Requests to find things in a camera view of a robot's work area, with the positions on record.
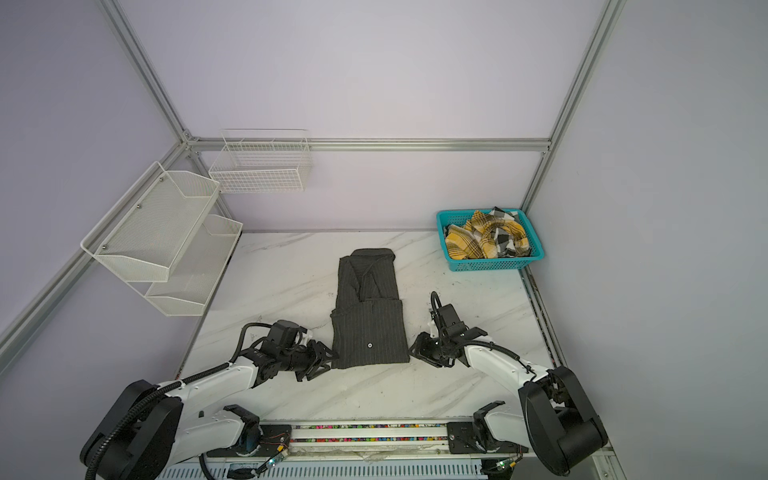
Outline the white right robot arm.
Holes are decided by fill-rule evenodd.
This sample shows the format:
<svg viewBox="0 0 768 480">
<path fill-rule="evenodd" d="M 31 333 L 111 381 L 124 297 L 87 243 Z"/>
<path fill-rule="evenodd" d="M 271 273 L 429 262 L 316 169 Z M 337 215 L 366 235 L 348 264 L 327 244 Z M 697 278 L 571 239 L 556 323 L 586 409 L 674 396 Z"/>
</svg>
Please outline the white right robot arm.
<svg viewBox="0 0 768 480">
<path fill-rule="evenodd" d="M 480 453 L 516 446 L 528 450 L 551 473 L 572 468 L 608 443 L 608 434 L 575 373 L 567 367 L 546 368 L 512 350 L 480 337 L 472 328 L 453 336 L 420 333 L 409 354 L 436 368 L 461 363 L 495 380 L 515 394 L 517 407 L 492 401 L 472 415 L 468 434 L 455 440 Z"/>
</svg>

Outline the dark grey pinstriped shirt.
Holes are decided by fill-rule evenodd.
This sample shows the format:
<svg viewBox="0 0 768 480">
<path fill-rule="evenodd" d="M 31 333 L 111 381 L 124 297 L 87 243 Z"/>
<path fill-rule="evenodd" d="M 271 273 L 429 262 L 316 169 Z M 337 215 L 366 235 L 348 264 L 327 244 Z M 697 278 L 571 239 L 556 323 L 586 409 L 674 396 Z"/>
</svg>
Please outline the dark grey pinstriped shirt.
<svg viewBox="0 0 768 480">
<path fill-rule="evenodd" d="M 334 369 L 410 361 L 395 259 L 390 249 L 364 248 L 339 260 L 331 312 Z"/>
</svg>

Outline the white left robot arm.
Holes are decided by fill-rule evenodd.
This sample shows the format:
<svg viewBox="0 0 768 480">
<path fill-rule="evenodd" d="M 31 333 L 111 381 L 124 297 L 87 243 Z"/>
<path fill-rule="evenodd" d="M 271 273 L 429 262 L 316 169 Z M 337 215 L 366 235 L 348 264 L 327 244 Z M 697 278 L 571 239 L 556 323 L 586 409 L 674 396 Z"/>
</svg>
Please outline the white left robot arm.
<svg viewBox="0 0 768 480">
<path fill-rule="evenodd" d="M 264 441 L 260 417 L 233 402 L 280 372 L 312 380 L 329 371 L 338 357 L 310 340 L 282 348 L 265 339 L 236 357 L 187 378 L 155 385 L 130 384 L 113 404 L 81 451 L 88 479 L 154 479 L 167 467 L 219 449 L 250 456 Z"/>
</svg>

